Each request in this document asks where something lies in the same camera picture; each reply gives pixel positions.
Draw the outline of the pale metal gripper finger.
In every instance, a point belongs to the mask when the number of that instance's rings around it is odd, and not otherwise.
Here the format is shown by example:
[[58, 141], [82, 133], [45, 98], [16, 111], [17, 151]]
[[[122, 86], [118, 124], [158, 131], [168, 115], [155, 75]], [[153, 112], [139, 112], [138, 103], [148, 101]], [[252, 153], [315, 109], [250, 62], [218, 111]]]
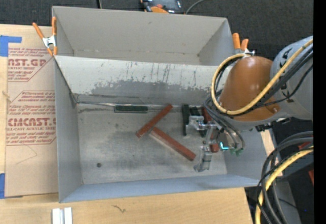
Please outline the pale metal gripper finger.
[[205, 136], [207, 132], [206, 124], [203, 116], [189, 116], [185, 121], [185, 135], [198, 133]]
[[209, 146], [201, 146], [198, 163], [194, 166], [194, 170], [199, 173], [209, 170], [212, 160], [212, 152]]

